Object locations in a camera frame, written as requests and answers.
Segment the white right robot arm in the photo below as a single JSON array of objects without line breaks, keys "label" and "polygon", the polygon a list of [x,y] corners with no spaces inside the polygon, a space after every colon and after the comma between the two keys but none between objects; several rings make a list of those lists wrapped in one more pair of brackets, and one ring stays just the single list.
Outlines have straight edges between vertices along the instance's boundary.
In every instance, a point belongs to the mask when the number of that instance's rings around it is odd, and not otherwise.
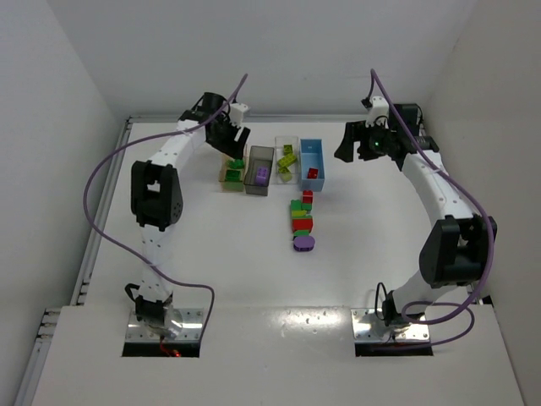
[{"label": "white right robot arm", "polygon": [[386,294],[380,319],[387,325],[418,319],[426,308],[458,287],[481,279],[489,258],[493,218],[484,220],[444,176],[440,148],[426,135],[414,104],[388,104],[381,96],[363,100],[368,117],[348,122],[334,156],[352,162],[389,157],[410,181],[427,212],[431,231],[418,257],[418,271]]}]

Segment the lime long lego brick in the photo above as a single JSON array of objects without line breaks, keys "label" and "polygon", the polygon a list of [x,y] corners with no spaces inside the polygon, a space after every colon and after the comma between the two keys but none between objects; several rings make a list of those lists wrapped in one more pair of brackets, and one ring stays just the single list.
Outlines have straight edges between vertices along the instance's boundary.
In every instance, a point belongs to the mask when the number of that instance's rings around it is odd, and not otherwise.
[{"label": "lime long lego brick", "polygon": [[293,153],[293,154],[290,154],[290,155],[284,155],[282,158],[280,158],[277,161],[276,164],[277,164],[278,167],[290,167],[291,165],[293,165],[296,162],[297,162],[297,157]]}]

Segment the small red lego stack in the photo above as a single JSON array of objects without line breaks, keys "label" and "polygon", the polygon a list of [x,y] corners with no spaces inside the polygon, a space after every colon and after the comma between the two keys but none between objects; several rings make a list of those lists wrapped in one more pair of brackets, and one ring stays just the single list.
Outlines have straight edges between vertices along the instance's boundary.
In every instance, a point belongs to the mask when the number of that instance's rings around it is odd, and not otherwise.
[{"label": "small red lego stack", "polygon": [[312,190],[304,190],[302,193],[301,207],[304,211],[311,211],[314,201],[314,192]]}]

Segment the purple rounded lego brick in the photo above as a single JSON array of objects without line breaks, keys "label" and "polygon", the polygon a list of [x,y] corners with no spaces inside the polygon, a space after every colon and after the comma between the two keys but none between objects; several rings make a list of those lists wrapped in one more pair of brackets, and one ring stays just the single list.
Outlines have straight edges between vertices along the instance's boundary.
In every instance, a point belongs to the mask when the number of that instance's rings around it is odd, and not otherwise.
[{"label": "purple rounded lego brick", "polygon": [[315,247],[315,238],[311,235],[298,235],[294,237],[292,245],[298,252],[310,252]]}]

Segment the red green lego stack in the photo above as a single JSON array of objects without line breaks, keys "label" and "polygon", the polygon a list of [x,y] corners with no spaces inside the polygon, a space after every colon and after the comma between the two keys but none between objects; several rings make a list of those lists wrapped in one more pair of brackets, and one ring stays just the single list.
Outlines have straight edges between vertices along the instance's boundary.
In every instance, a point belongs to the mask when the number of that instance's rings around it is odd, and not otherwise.
[{"label": "red green lego stack", "polygon": [[291,229],[294,237],[310,235],[314,228],[314,219],[310,211],[303,209],[301,200],[290,201]]}]

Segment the green square lego brick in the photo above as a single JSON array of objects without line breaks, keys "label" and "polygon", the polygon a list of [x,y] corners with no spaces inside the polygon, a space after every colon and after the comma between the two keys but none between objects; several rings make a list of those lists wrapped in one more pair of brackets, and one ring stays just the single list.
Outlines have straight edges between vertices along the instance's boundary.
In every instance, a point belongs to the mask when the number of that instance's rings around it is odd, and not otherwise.
[{"label": "green square lego brick", "polygon": [[240,182],[242,177],[241,170],[227,169],[224,176],[225,182]]}]

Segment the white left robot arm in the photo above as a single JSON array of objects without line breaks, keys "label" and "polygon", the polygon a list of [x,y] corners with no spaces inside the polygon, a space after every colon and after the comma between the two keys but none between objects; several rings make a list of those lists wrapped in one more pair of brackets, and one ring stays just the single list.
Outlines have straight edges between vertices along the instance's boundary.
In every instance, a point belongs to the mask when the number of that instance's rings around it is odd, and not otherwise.
[{"label": "white left robot arm", "polygon": [[206,92],[178,120],[176,135],[146,161],[131,167],[131,212],[141,227],[141,275],[135,314],[163,328],[172,310],[172,236],[183,212],[179,173],[203,144],[233,159],[243,158],[250,129],[243,126],[249,107]]}]

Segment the red lego brick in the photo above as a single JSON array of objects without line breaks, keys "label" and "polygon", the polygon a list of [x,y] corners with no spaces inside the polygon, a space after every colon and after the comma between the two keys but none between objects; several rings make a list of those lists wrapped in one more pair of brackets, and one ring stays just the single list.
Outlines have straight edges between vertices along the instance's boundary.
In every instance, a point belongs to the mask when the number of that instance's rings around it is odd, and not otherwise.
[{"label": "red lego brick", "polygon": [[307,178],[308,179],[316,179],[316,178],[318,178],[318,174],[319,174],[319,170],[317,168],[311,167],[308,170]]}]

